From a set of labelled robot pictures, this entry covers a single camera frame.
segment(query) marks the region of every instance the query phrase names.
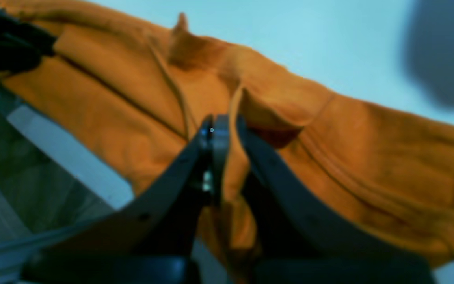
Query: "orange hoodie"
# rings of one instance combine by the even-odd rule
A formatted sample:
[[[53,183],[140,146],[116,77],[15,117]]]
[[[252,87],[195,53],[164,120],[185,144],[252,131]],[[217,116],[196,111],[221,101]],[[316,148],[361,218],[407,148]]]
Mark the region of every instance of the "orange hoodie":
[[[0,0],[58,37],[56,56],[2,84],[48,115],[142,194],[208,114],[242,114],[324,203],[366,232],[454,260],[454,127],[339,95],[241,45],[169,30],[78,0]],[[256,256],[240,195],[249,171],[231,124],[220,212],[198,234],[228,268]]]

